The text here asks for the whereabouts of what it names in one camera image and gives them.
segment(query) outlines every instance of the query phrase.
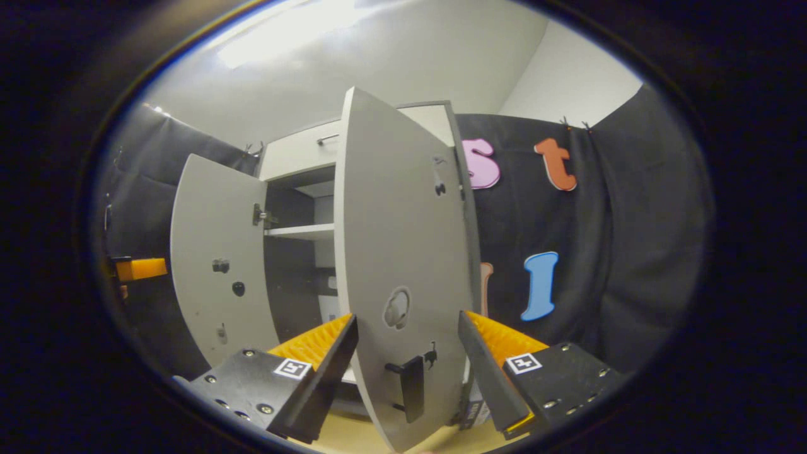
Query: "black fabric backdrop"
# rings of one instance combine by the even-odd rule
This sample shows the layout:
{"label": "black fabric backdrop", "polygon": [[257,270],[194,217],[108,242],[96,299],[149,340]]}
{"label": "black fabric backdrop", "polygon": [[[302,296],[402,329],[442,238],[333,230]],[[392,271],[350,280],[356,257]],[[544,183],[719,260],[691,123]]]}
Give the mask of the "black fabric backdrop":
{"label": "black fabric backdrop", "polygon": [[[458,114],[463,140],[495,150],[498,183],[474,191],[481,258],[494,267],[488,314],[555,344],[581,344],[624,372],[641,366],[684,315],[704,262],[711,207],[699,151],[680,119],[643,87],[590,132],[540,120]],[[556,189],[533,147],[567,149],[573,191]],[[253,174],[257,158],[140,106],[115,140],[110,255],[169,257],[171,211],[185,160],[196,153]],[[554,310],[524,322],[530,255],[554,251]],[[208,368],[180,313],[169,275],[129,284],[125,312],[172,374]]]}
{"label": "black fabric backdrop", "polygon": [[[648,86],[591,132],[540,120],[456,115],[483,138],[500,181],[474,190],[488,314],[549,344],[571,340],[623,372],[644,364],[685,314],[713,216],[699,148]],[[556,189],[533,147],[567,149],[572,191]],[[530,255],[554,251],[552,302],[523,322]]]}
{"label": "black fabric backdrop", "polygon": [[[191,153],[253,174],[257,157],[203,134],[143,105],[134,107],[116,132],[109,172],[101,180],[109,194],[110,256],[165,258],[174,197]],[[195,378],[209,366],[190,335],[170,275],[128,283],[123,311],[144,344],[172,375]]]}

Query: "door handle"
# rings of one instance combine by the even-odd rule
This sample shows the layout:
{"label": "door handle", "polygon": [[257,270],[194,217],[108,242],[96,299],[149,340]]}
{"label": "door handle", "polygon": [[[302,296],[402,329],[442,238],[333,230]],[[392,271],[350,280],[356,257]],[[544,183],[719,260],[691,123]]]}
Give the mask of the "door handle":
{"label": "door handle", "polygon": [[333,139],[334,137],[339,137],[339,134],[331,134],[330,136],[320,137],[316,140],[316,144],[322,145],[322,142],[326,141],[327,139]]}
{"label": "door handle", "polygon": [[403,405],[392,406],[406,414],[406,422],[415,422],[423,415],[424,408],[423,356],[415,356],[400,366],[387,363],[384,368],[400,375],[401,379]]}

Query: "cabinet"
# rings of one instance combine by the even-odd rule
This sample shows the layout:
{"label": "cabinet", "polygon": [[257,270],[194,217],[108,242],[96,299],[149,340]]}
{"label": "cabinet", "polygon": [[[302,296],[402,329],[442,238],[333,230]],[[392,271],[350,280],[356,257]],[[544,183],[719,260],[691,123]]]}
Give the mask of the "cabinet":
{"label": "cabinet", "polygon": [[[192,155],[171,263],[207,361],[355,313],[351,372],[390,448],[445,425],[466,365],[458,312],[481,301],[473,195],[452,125],[447,103],[396,109],[353,88],[338,121],[268,144],[257,179]],[[214,260],[228,271],[213,271]],[[424,411],[407,422],[400,377],[385,366],[430,351]]]}

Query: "drawer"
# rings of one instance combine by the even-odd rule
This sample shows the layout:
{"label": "drawer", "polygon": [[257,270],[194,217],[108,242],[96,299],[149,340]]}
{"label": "drawer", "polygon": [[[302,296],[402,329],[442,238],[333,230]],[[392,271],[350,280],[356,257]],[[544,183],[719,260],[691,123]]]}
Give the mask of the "drawer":
{"label": "drawer", "polygon": [[263,181],[278,179],[305,170],[333,166],[337,161],[339,137],[331,137],[317,144],[322,137],[338,134],[340,121],[321,124],[278,139],[266,146],[261,172]]}
{"label": "drawer", "polygon": [[[451,123],[448,113],[445,111],[445,105],[401,107],[398,110],[415,120],[446,146],[454,146],[454,135],[451,132]],[[333,166],[337,161],[340,138],[325,139],[322,145],[319,145],[317,140],[338,134],[340,130],[341,120],[336,120],[305,129],[268,144],[258,178],[263,181],[271,181],[305,170]]]}

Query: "cabinet door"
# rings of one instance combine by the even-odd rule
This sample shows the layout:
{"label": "cabinet door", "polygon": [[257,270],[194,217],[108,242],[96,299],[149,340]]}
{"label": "cabinet door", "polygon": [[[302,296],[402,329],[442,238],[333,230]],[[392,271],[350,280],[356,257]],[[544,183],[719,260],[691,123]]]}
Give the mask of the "cabinet door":
{"label": "cabinet door", "polygon": [[[253,225],[253,206],[264,208],[265,201],[266,183],[188,157],[171,218],[171,275],[182,317],[212,367],[241,348],[278,345],[266,295],[263,222]],[[227,261],[227,272],[213,271],[214,260]]]}
{"label": "cabinet door", "polygon": [[[448,423],[461,394],[466,355],[457,320],[473,296],[457,163],[443,141],[356,88],[341,118],[339,301],[358,319],[352,365],[368,413],[390,448],[402,452]],[[426,359],[424,407],[407,422],[393,406],[404,403],[401,375],[385,366],[418,355]]]}

